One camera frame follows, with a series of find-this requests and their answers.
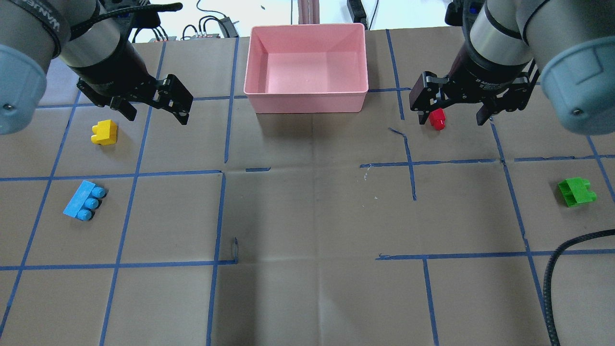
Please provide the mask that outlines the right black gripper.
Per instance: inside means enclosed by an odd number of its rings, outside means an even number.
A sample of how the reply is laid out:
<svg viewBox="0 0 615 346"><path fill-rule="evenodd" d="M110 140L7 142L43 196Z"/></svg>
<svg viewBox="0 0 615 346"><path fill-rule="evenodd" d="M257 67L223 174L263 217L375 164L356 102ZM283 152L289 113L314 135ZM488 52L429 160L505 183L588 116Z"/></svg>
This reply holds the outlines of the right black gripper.
<svg viewBox="0 0 615 346"><path fill-rule="evenodd" d="M428 117L439 108L457 103L483 105L476 113L477 125L502 111L525 108L531 96L527 64L501 65L488 61L471 46L462 46L450 72L438 77L422 72L409 93L409 107L418 115L418 123L426 124Z"/></svg>

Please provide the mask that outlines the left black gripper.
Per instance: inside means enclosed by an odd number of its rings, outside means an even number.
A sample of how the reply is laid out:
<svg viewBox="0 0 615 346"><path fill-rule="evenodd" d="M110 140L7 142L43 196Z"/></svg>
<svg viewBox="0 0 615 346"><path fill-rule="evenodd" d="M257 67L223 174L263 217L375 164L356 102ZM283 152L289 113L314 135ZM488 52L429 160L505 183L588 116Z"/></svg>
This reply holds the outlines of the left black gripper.
<svg viewBox="0 0 615 346"><path fill-rule="evenodd" d="M99 107L111 102L111 109L128 121L137 115L130 99L167 111L180 125L187 125L193 94L174 74L156 81L130 43L118 44L114 53L95 65L78 67L77 75L77 88L84 95Z"/></svg>

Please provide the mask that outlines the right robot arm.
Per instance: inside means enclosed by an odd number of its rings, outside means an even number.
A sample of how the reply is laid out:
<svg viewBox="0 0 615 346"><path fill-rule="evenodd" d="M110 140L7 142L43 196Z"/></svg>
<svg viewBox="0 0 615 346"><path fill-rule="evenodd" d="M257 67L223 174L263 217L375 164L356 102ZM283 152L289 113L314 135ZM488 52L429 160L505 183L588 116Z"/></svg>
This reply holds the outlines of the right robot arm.
<svg viewBox="0 0 615 346"><path fill-rule="evenodd" d="M446 76L423 72L410 91L420 124L438 109L481 103L483 125L525 109L540 83L562 127L613 133L612 0L453 0L444 21L462 28L464 44Z"/></svg>

